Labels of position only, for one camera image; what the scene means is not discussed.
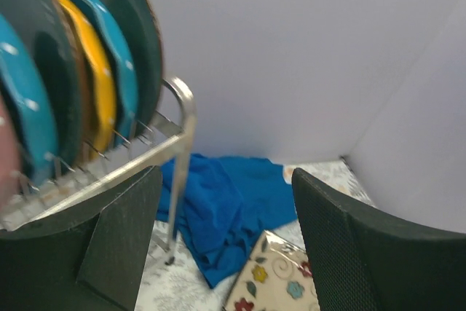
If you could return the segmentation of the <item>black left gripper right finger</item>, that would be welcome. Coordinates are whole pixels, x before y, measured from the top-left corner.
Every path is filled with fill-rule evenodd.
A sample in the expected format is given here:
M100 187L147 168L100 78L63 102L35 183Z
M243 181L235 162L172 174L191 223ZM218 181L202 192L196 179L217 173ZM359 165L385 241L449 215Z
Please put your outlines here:
M392 216L296 168L292 189L322 310L463 310L465 235Z

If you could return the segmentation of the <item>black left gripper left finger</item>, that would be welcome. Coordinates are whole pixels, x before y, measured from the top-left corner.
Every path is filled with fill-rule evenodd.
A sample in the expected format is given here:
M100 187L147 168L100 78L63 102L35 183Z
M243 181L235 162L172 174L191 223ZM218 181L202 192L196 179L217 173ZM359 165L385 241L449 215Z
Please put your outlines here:
M1 231L2 310L134 310L162 188L159 167Z

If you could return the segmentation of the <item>square floral plate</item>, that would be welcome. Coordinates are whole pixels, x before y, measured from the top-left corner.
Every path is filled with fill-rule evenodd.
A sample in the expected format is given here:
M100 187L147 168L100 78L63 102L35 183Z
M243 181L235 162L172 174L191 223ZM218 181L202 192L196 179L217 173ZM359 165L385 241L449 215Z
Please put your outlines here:
M238 274L224 310L319 310L306 251L264 231Z

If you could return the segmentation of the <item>steel dish rack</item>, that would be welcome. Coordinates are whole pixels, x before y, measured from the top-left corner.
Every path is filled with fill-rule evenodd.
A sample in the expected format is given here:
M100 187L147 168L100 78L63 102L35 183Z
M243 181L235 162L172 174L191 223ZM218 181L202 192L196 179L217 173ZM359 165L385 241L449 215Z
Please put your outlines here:
M21 176L22 189L1 211L1 230L14 231L20 227L56 214L110 189L139 171L173 161L175 168L170 193L167 237L154 237L161 249L158 264L170 266L175 261L179 215L183 204L190 152L197 126L194 95L181 78L171 75L163 87L175 98L180 119L174 122L159 111L144 134L98 156L96 160L77 166L35 187Z

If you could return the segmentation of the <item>pink polka dot plate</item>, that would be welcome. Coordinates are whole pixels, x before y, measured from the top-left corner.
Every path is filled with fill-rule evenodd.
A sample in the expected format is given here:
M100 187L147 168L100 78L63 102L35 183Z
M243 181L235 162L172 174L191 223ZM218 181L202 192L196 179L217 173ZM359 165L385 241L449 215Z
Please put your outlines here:
M20 191L21 158L12 118L1 97L1 210Z

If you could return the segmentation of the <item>yellow plate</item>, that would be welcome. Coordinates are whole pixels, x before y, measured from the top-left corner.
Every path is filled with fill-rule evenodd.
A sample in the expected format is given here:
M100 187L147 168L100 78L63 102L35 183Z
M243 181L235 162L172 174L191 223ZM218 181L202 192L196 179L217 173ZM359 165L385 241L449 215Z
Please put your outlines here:
M87 155L95 159L112 139L117 118L117 94L103 45L90 21L71 0L58 0L77 35L90 81L91 143Z

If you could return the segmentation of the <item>blue cloth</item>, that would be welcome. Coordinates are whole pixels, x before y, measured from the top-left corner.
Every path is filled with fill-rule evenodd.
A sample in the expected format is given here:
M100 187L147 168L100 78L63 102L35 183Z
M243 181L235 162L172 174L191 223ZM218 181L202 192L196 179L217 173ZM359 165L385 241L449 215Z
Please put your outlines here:
M266 158L191 155L178 223L209 288L241 270L264 230L296 219L281 165Z

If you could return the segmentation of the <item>blue polka dot plate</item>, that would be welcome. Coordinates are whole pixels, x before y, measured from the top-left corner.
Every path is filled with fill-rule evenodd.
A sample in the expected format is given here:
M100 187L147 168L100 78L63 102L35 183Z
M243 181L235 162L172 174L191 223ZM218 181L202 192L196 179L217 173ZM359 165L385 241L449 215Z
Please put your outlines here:
M25 150L25 172L39 186L53 174L58 151L55 118L39 71L5 17L1 17L1 89Z

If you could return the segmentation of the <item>dark teal round plate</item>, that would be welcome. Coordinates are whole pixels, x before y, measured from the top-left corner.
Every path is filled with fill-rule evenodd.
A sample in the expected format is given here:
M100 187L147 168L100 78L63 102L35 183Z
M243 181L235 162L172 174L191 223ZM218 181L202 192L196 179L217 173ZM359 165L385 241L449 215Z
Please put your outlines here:
M67 165L79 160L87 108L82 56L58 0L1 0L1 14L12 24L43 79L58 130L58 156Z

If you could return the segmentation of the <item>rear dark teal plate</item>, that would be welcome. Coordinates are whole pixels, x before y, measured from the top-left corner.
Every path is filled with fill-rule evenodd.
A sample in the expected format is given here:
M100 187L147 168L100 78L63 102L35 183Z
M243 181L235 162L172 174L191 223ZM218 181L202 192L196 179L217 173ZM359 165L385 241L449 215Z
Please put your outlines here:
M159 23L149 0L100 0L119 25L135 64L138 79L140 136L150 125L162 91L164 52Z

